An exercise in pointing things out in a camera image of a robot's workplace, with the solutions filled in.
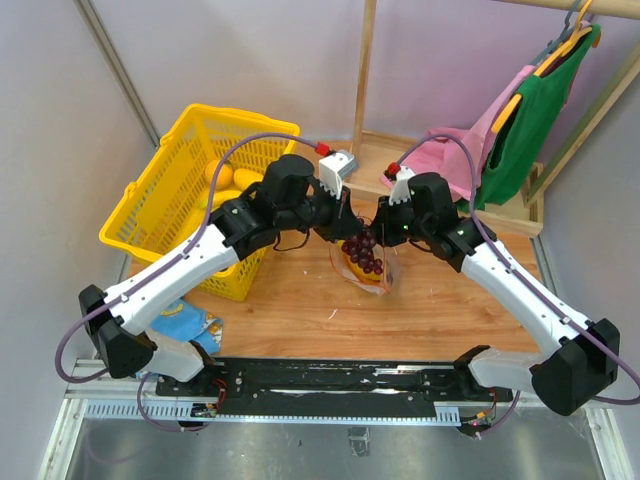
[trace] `green shirt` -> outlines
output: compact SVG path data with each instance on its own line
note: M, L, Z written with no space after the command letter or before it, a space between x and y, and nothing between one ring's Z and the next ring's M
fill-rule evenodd
M476 208L484 209L486 203L502 205L524 184L569 97L580 62L600 34L599 25L592 28L551 73L544 77L531 75L515 91L522 99L496 136L476 194ZM461 210L469 209L467 201L458 202L458 206Z

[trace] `yellow plastic basket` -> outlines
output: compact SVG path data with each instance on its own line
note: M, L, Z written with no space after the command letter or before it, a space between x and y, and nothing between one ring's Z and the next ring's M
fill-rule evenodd
M160 140L160 148L100 230L100 240L150 265L169 252L172 242L196 208L198 195L207 188L204 169L236 142L260 132L298 135L300 128L258 113L233 108L190 105ZM231 156L233 168L264 173L267 165L295 142L278 138L255 140ZM199 287L208 292L242 301L264 257L261 249L242 262L219 272Z

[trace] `wooden table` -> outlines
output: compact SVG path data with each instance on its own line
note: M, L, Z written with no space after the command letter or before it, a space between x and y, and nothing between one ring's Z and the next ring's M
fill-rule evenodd
M373 216L375 205L354 201ZM531 243L500 234L537 275ZM281 248L303 240L283 236ZM536 345L480 286L430 254L397 247L397 288L377 297L340 277L329 246L315 234L306 247L269 251L243 303L193 290L186 300L224 319L222 355L387 360L453 360L471 347L533 352ZM141 269L134 264L132 274Z

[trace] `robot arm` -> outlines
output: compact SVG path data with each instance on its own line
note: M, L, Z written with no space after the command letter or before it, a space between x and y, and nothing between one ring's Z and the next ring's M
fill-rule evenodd
M142 273L105 292L95 286L85 289L80 294L83 314L112 299L121 300L87 324L111 376L121 378L145 369L175 378L194 395L206 392L219 374L208 355L197 343L176 342L149 330L149 324L168 303L206 277L273 244L281 231L313 229L331 242L360 233L363 227L351 210L350 192L342 183L352 162L346 152L321 160L318 181L310 162L284 155L269 166L262 182L211 213L203 236L189 254L181 252L191 238ZM487 243L472 219L458 216L447 182L439 175L413 175L402 167L395 180L391 195L380 198L370 226L378 243L424 242L436 257L496 297L540 347L540 353L534 355L505 353L488 346L472 349L454 362L463 389L473 393L501 386L534 391L553 411L569 415L615 381L617 365L570 328L567 318L559 318L526 288L517 273L617 353L619 333L611 322L603 319L593 323L568 308L484 227L492 240ZM490 248L494 246L509 259L508 269ZM166 267L181 254L170 272L146 283L150 272ZM124 296L123 292L138 283L143 286L135 294Z
M500 352L488 346L472 349L454 362L469 390L506 387L535 392L554 412L570 415L615 381L615 362L568 325L571 319L617 354L620 335L609 320L594 323L565 305L483 226L491 244L485 241L471 218L458 217L448 184L438 174L414 176L401 167L395 180L391 195L379 200L371 225L379 243L426 243L436 257L491 293L540 349L539 354ZM498 254L508 260L508 268Z
M354 161L347 152L321 160L318 181L308 160L284 155L268 167L262 182L211 213L188 254L183 252L195 233L134 277L104 292L94 285L83 290L79 299L84 315L120 299L86 327L110 375L123 378L144 369L184 382L194 394L206 389L215 375L209 356L197 343L177 342L150 330L152 320L205 278L273 244L281 231L314 229L326 241L359 233L363 227L351 210L349 189L342 185ZM310 187L313 194L307 195ZM169 271L148 281L180 256ZM140 288L126 296L136 285Z

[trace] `grapes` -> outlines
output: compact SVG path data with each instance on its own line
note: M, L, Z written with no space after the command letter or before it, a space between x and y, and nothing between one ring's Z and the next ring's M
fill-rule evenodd
M384 262L376 259L373 247L376 246L375 234L367 228L363 218L358 219L364 230L344 241L341 250L349 257L352 264L357 265L365 274L382 275Z

